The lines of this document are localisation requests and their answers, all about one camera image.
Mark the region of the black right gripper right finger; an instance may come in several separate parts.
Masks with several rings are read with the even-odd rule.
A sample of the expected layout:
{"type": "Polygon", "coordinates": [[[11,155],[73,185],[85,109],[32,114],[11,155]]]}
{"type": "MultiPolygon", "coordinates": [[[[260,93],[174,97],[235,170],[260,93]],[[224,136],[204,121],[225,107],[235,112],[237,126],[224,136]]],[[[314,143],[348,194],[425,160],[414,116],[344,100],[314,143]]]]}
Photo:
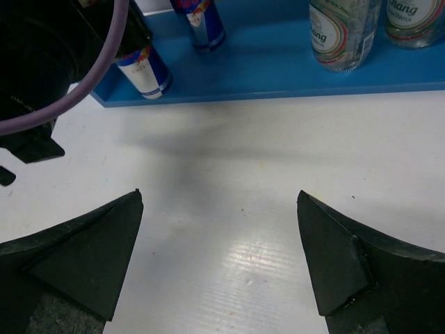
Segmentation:
{"type": "Polygon", "coordinates": [[[298,226],[329,333],[443,333],[444,254],[359,223],[301,191],[298,226]]]}

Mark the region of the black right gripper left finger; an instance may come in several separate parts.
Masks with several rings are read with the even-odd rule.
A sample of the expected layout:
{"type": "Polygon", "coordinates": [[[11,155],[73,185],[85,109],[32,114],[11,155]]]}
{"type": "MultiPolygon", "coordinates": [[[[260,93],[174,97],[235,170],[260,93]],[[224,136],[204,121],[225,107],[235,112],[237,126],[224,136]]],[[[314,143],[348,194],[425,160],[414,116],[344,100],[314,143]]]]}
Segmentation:
{"type": "Polygon", "coordinates": [[[2,333],[103,333],[143,215],[139,190],[1,244],[2,333]]]}

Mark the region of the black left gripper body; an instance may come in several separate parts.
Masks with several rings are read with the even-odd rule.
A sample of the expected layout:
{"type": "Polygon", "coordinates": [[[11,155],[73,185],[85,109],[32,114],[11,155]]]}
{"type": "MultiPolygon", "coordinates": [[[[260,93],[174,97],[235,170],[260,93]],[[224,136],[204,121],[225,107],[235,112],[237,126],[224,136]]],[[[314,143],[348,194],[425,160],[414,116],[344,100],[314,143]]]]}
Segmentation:
{"type": "Polygon", "coordinates": [[[36,72],[48,63],[72,83],[82,80],[101,51],[113,1],[2,1],[1,64],[36,72]]]}

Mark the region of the Red Bull can front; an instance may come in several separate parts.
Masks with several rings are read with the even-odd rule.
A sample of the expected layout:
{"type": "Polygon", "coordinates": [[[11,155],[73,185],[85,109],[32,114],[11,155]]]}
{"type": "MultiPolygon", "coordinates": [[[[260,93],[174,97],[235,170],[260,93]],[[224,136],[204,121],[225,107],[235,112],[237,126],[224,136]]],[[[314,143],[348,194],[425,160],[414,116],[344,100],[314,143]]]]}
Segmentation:
{"type": "Polygon", "coordinates": [[[115,64],[147,100],[162,97],[171,87],[172,74],[152,45],[118,58],[115,64]]]}

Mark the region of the red bull can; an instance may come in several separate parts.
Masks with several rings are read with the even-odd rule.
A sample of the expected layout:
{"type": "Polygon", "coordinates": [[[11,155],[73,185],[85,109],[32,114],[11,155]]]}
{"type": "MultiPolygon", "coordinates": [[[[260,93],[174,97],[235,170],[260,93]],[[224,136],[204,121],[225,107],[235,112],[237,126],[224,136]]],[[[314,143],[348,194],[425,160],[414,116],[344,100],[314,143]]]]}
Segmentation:
{"type": "Polygon", "coordinates": [[[118,58],[115,64],[147,100],[162,97],[171,87],[172,74],[152,45],[118,58]]]}
{"type": "Polygon", "coordinates": [[[173,10],[188,29],[193,48],[209,53],[225,41],[226,33],[215,1],[171,0],[173,10]]]}

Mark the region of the blue and yellow shelf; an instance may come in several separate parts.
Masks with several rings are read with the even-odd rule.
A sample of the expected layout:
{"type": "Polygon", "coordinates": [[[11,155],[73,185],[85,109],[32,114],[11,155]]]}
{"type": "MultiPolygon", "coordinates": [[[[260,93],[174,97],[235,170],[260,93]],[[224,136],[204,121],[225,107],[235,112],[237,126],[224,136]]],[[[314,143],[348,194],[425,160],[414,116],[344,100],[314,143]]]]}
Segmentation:
{"type": "Polygon", "coordinates": [[[157,104],[444,89],[444,44],[418,51],[390,44],[379,26],[352,72],[323,69],[311,48],[307,1],[218,1],[227,37],[197,53],[172,10],[149,14],[154,46],[173,77],[157,104]]]}

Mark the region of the clear glass bottle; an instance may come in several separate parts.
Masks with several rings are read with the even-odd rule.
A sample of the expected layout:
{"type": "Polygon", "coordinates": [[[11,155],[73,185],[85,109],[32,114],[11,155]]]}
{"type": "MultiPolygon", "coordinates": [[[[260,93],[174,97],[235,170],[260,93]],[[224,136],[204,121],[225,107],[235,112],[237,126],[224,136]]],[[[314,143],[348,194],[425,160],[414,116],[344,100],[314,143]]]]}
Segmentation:
{"type": "Polygon", "coordinates": [[[402,49],[423,49],[444,39],[444,0],[387,1],[385,32],[402,49]]]}
{"type": "Polygon", "coordinates": [[[311,47],[318,63],[331,72],[350,72],[369,55],[382,2],[310,1],[311,47]]]}

